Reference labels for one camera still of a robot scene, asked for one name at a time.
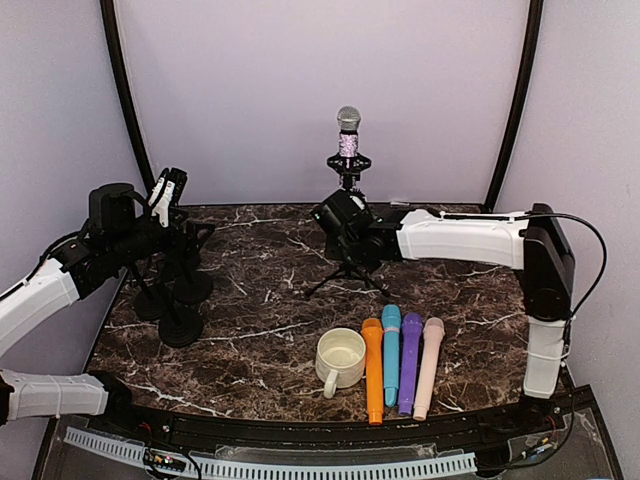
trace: mug rim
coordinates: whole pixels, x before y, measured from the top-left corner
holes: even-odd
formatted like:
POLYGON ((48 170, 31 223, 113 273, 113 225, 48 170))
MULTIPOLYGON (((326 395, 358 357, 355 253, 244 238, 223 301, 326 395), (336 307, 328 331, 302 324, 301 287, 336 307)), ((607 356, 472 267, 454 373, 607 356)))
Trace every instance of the mug rim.
POLYGON ((336 328, 332 328, 331 330, 327 330, 326 332, 324 332, 322 334, 322 336, 320 337, 320 339, 318 340, 318 345, 316 346, 316 353, 318 355, 318 357, 320 358, 320 360, 327 365, 329 368, 333 369, 333 370, 337 370, 338 372, 343 371, 343 370, 347 370, 349 368, 353 368, 356 365, 358 365, 360 362, 362 362, 362 360, 365 359, 366 355, 367 355, 367 342, 364 341, 364 338, 362 338, 362 335, 360 335, 357 331, 351 329, 351 328, 347 328, 347 327, 336 327, 336 328), (335 331, 347 331, 350 333, 354 333, 358 336, 359 341, 362 345, 362 350, 363 353, 362 355, 358 358, 358 360, 355 360, 353 363, 350 363, 348 365, 334 365, 333 363, 329 362, 327 359, 325 359, 325 357, 323 356, 323 354, 320 352, 320 343, 322 342, 322 340, 324 339, 324 337, 326 337, 328 334, 335 332, 335 331))

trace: dark brown marble surface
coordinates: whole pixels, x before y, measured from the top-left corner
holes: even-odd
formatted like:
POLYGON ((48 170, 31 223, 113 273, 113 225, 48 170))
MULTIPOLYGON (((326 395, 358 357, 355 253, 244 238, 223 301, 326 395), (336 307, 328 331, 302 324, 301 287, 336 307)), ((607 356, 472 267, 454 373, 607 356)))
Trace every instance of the dark brown marble surface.
MULTIPOLYGON (((448 211, 473 211, 445 207, 448 211)), ((214 279, 202 338, 175 350, 131 309, 126 286, 97 340, 89 369, 116 374, 137 404, 252 420, 365 421, 365 381, 326 400, 314 357, 322 333, 360 330, 383 297, 355 281, 302 292, 336 269, 310 205, 193 207, 218 229, 202 251, 214 279)), ((375 278, 403 313, 445 324, 431 415, 515 402, 526 365, 527 323, 513 273, 502 267, 423 260, 386 264, 375 278)), ((397 408, 387 409, 386 418, 397 408)))

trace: white mug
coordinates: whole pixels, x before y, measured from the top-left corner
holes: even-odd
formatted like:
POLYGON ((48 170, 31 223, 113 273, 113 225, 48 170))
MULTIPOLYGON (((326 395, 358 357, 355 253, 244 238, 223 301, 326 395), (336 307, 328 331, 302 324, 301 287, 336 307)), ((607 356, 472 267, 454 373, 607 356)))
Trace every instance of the white mug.
POLYGON ((324 382, 325 398, 332 398, 336 388, 347 388, 364 374, 367 345, 364 338, 349 328, 334 328, 318 341, 316 373, 324 382))

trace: black pole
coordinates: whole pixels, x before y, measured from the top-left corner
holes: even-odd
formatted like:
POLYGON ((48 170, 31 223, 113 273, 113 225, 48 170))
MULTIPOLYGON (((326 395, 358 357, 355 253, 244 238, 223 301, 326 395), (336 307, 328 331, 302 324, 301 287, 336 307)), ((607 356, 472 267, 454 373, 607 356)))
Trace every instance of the black pole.
POLYGON ((127 124, 129 132, 129 140, 133 148, 133 154, 136 157, 136 163, 140 170, 142 182, 147 190, 151 193, 155 180, 147 151, 144 148, 138 117, 133 106, 133 98, 131 97, 131 89, 129 88, 129 80, 127 79, 127 71, 124 66, 124 57, 122 56, 122 46, 120 45, 120 36, 118 34, 118 22, 116 20, 115 7, 113 0, 100 0, 100 8, 102 9, 102 22, 104 24, 104 33, 107 38, 107 48, 109 49, 109 57, 111 58, 111 69, 113 70, 113 78, 116 81, 118 97, 120 97, 120 108, 122 115, 127 124))
POLYGON ((540 33, 540 24, 542 22, 542 6, 544 0, 531 0, 529 3, 529 18, 527 19, 527 30, 524 36, 524 45, 522 47, 522 57, 520 58, 520 69, 518 70, 518 79, 516 80, 516 88, 513 93, 513 101, 511 102, 511 111, 507 120, 507 126, 504 131, 502 145, 496 167, 493 171, 491 184, 487 197, 482 205, 485 212, 493 212, 498 202, 498 196, 504 183, 509 168, 509 160, 513 153, 513 146, 516 143, 518 128, 524 110, 524 102, 527 98, 527 90, 529 89, 529 80, 531 80, 531 71, 533 69, 533 60, 536 54, 536 46, 538 44, 538 34, 540 33))

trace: white wall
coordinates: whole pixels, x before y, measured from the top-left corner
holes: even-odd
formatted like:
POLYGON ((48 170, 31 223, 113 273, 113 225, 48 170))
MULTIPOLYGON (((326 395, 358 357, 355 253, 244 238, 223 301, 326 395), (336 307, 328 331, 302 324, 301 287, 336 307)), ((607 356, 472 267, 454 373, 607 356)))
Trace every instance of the white wall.
POLYGON ((186 203, 319 201, 335 116, 358 107, 371 200, 481 202, 518 71, 528 2, 118 2, 156 170, 186 203))
MULTIPOLYGON (((604 234, 604 283, 574 328, 570 366, 601 405, 625 478, 640 478, 640 3, 547 2, 501 210, 534 201, 604 234)), ((599 266, 588 231, 567 225, 576 294, 599 266)))
MULTIPOLYGON (((0 290, 49 243, 77 230, 91 189, 138 180, 99 2, 0 2, 0 290)), ((60 312, 0 359, 29 373, 77 373, 115 281, 60 312)), ((31 478, 46 420, 0 428, 0 479, 31 478)))

